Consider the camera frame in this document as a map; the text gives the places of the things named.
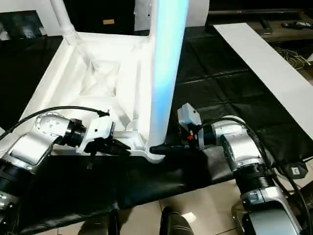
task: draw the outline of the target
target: black cable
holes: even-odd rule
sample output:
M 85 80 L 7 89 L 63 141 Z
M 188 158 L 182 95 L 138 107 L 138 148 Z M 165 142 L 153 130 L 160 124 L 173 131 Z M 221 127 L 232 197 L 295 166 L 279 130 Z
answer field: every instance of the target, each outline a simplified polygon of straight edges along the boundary
M 1 136 L 0 136 L 0 141 L 5 138 L 8 134 L 12 133 L 14 131 L 15 128 L 17 128 L 18 126 L 20 126 L 21 124 L 23 124 L 24 122 L 32 119 L 33 117 L 36 117 L 40 114 L 44 114 L 46 112 L 50 112 L 50 111 L 55 111 L 55 110 L 60 110 L 60 109 L 78 109 L 78 110 L 86 110 L 86 111 L 90 111 L 90 112 L 94 112 L 97 113 L 99 115 L 99 117 L 103 117 L 103 116 L 109 116 L 109 113 L 103 112 L 101 110 L 97 110 L 97 109 L 93 109 L 93 108 L 87 108 L 87 107 L 80 107 L 80 106 L 58 106 L 58 107 L 52 107 L 52 108 L 47 108 L 47 109 L 43 109 L 40 111 L 37 111 L 27 117 L 24 117 L 22 120 L 20 120 L 18 123 L 16 123 L 14 126 L 12 126 L 11 128 L 9 128 L 6 132 L 4 132 Z
M 266 154 L 266 151 L 265 151 L 265 148 L 262 144 L 262 142 L 260 141 L 260 139 L 258 138 L 258 136 L 255 134 L 255 132 L 252 130 L 251 127 L 249 127 L 245 122 L 243 121 L 240 121 L 234 117 L 221 117 L 221 118 L 218 118 L 216 120 L 213 120 L 209 123 L 205 123 L 202 125 L 202 127 L 205 127 L 205 126 L 208 126 L 208 125 L 212 125 L 216 122 L 219 122 L 219 121 L 234 121 L 240 125 L 242 125 L 243 127 L 245 127 L 247 129 L 247 132 L 248 134 L 250 135 L 250 137 L 253 139 L 255 145 L 257 146 L 258 150 L 260 151 L 261 153 L 261 156 L 263 157 L 266 165 L 268 165 L 269 169 L 271 169 L 271 165 L 270 165 L 270 162 L 269 162 L 269 159 L 267 157 L 267 154 Z M 309 234 L 310 235 L 313 235 L 313 226 L 312 226 L 312 221 L 311 221 L 311 215 L 310 215 L 310 212 L 309 212 L 309 209 L 308 209 L 308 206 L 304 200 L 304 197 L 301 193 L 301 191 L 299 190 L 297 184 L 294 182 L 294 180 L 292 179 L 291 175 L 289 174 L 288 171 L 286 171 L 286 169 L 284 167 L 281 166 L 279 160 L 273 155 L 273 158 L 274 160 L 276 161 L 276 164 L 279 166 L 279 168 L 282 170 L 282 172 L 284 173 L 284 175 L 286 176 L 286 178 L 288 179 L 288 181 L 290 182 L 291 186 L 293 187 L 295 193 L 297 193 L 297 195 L 299 196 L 299 199 L 300 199 L 300 202 L 301 202 L 301 207 L 299 208 L 300 211 L 302 211 L 302 213 L 306 216 L 306 219 L 307 219 L 307 222 L 308 222 L 308 226 L 309 226 Z M 285 191 L 286 188 L 281 184 L 281 182 L 278 180 L 277 176 L 275 174 L 273 174 L 273 179 L 275 180 L 275 178 L 277 179 L 276 183 L 278 185 L 281 185 L 282 186 L 282 190 Z

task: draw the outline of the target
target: label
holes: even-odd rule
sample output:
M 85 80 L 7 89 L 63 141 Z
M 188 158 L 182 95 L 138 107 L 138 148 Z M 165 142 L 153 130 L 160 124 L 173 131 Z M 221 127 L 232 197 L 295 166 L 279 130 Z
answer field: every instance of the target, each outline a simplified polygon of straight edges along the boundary
M 292 167 L 291 170 L 292 170 L 292 173 L 293 173 L 294 175 L 300 175 L 299 168 L 297 168 L 297 167 Z
M 106 24 L 115 24 L 115 20 L 114 19 L 111 19 L 111 20 L 103 20 L 103 24 L 106 25 Z

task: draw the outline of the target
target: white board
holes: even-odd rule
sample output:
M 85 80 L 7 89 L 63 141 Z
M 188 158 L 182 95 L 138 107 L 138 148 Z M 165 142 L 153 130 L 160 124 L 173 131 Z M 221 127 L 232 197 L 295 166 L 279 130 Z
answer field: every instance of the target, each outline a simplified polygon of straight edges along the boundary
M 313 86 L 246 23 L 214 27 L 313 139 Z

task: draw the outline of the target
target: wooden surface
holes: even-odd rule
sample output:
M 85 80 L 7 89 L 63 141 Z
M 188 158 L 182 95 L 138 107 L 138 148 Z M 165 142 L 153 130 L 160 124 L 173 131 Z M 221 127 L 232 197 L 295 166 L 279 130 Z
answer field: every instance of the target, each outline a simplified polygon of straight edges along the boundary
M 301 15 L 303 21 L 313 24 L 313 19 L 306 15 Z M 271 26 L 273 33 L 270 35 L 262 35 L 267 42 L 284 42 L 291 40 L 303 40 L 303 39 L 313 39 L 313 30 L 312 29 L 290 29 L 283 28 L 281 23 L 292 23 L 295 20 L 291 21 L 268 21 Z M 247 24 L 253 28 L 258 33 L 265 32 L 262 25 L 259 22 L 247 22 Z

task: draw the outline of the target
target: tile floor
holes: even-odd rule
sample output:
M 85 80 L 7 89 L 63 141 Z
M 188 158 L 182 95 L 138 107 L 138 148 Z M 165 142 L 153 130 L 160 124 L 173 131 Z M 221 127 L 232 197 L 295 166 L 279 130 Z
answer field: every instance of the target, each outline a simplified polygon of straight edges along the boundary
M 313 160 L 307 165 L 308 175 L 305 179 L 296 180 L 301 187 L 313 180 Z M 282 183 L 289 186 L 284 179 Z M 229 181 L 137 206 L 130 211 L 121 235 L 158 235 L 161 209 L 167 205 L 188 220 L 195 235 L 237 235 L 230 209 L 239 200 L 239 195 L 235 181 Z M 77 235 L 82 224 L 50 230 L 40 235 Z

